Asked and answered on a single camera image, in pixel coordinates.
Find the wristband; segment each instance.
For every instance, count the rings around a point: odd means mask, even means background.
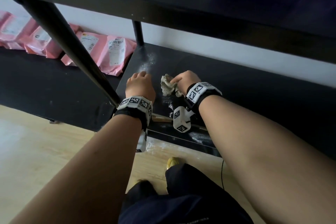
[[[142,130],[146,131],[149,121],[152,118],[153,104],[144,97],[132,96],[125,98],[117,108],[115,116],[125,114],[134,118],[139,118],[142,124]]]
[[[194,112],[199,113],[198,108],[200,103],[210,95],[222,96],[220,90],[207,82],[197,82],[188,87],[185,100],[188,107]]]

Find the hand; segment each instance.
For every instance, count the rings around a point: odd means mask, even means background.
[[[187,95],[187,89],[188,87],[196,82],[200,82],[201,79],[195,74],[194,72],[191,72],[190,70],[180,73],[178,76],[176,76],[174,79],[170,81],[170,83],[176,83],[178,82],[177,86],[182,91],[183,95]]]
[[[152,76],[146,71],[135,73],[126,83],[126,98],[132,96],[145,97],[152,101],[155,100],[155,91],[152,85]]]

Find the finger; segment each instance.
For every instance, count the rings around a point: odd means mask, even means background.
[[[170,83],[176,83],[182,80],[182,75],[179,74],[178,76],[176,76],[175,78],[173,78]]]
[[[146,74],[146,75],[145,75],[145,78],[152,79],[152,75],[151,75],[151,74]]]
[[[131,78],[135,79],[137,76],[138,76],[138,73],[134,73]]]
[[[141,71],[140,73],[138,73],[137,77],[144,77],[146,75],[146,71]]]

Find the white wall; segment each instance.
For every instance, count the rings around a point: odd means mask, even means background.
[[[57,4],[68,22],[84,30],[134,39],[131,20]],[[0,10],[27,12],[13,0],[0,0]],[[248,67],[336,87],[336,65],[142,23],[145,42]]]

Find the black pants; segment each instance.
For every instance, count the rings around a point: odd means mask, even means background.
[[[178,164],[169,168],[166,171],[166,180],[169,196],[199,195],[218,202],[219,211],[223,207],[225,209],[235,209],[251,220],[245,210],[229,193],[189,164]],[[126,194],[121,213],[136,202],[155,195],[157,195],[157,192],[149,181],[141,181],[135,184]]]

